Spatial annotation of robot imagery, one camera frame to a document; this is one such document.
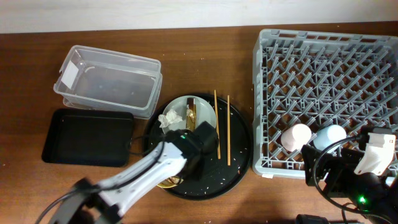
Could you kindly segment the blue plastic cup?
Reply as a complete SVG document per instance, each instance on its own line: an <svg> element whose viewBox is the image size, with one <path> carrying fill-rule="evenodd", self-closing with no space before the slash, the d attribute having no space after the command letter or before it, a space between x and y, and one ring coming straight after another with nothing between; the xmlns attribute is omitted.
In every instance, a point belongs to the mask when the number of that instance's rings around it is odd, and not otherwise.
<svg viewBox="0 0 398 224"><path fill-rule="evenodd" d="M316 135L316 138L313 140L313 145L319 151L323 151L329 145L347 137L345 129L337 124L330 125L317 131Z"/></svg>

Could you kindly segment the pink plastic cup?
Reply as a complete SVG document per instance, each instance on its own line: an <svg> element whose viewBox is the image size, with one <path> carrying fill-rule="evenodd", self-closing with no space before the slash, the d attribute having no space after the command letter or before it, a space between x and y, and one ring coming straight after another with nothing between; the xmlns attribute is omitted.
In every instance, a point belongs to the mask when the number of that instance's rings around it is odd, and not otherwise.
<svg viewBox="0 0 398 224"><path fill-rule="evenodd" d="M289 152L301 150L312 136L310 128L305 124L295 124L281 135L281 144Z"/></svg>

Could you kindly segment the gold snack wrapper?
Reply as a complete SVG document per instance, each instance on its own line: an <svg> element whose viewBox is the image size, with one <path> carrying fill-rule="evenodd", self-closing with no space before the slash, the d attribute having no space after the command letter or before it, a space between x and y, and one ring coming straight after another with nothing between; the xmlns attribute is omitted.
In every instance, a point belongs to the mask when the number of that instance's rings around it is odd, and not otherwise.
<svg viewBox="0 0 398 224"><path fill-rule="evenodd" d="M194 131L197 121L196 103L194 98L187 98L186 128Z"/></svg>

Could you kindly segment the yellow bowl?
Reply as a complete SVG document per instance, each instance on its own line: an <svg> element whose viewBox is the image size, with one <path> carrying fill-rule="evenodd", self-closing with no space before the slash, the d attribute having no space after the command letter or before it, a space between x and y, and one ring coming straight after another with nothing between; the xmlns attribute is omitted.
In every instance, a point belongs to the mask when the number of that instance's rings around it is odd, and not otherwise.
<svg viewBox="0 0 398 224"><path fill-rule="evenodd" d="M172 176L168 179L163 180L161 183L157 184L158 187L163 189L170 189L176 187L177 185L181 184L183 179L179 176Z"/></svg>

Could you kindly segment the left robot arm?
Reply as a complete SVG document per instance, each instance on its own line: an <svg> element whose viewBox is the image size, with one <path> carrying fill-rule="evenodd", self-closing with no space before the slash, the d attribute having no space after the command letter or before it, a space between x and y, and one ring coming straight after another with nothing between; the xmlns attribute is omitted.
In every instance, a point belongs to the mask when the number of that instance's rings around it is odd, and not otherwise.
<svg viewBox="0 0 398 224"><path fill-rule="evenodd" d="M198 179L205 156L218 147L216 129L203 122L194 131L164 134L141 160L113 177L91 184L79 180L71 191L52 202L36 219L56 207L51 223L121 223L125 213L146 193L171 177Z"/></svg>

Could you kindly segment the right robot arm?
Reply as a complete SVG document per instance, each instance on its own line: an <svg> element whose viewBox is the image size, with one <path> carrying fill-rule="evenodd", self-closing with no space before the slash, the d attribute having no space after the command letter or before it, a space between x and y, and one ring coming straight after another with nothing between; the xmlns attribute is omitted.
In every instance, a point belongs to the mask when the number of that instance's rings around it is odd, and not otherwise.
<svg viewBox="0 0 398 224"><path fill-rule="evenodd" d="M355 210L372 223L397 223L397 181L387 185L384 175L355 174L362 152L344 148L340 157L329 153L322 157L319 150L304 146L301 154L306 184L315 187L323 179L325 187L320 194L327 201L348 198Z"/></svg>

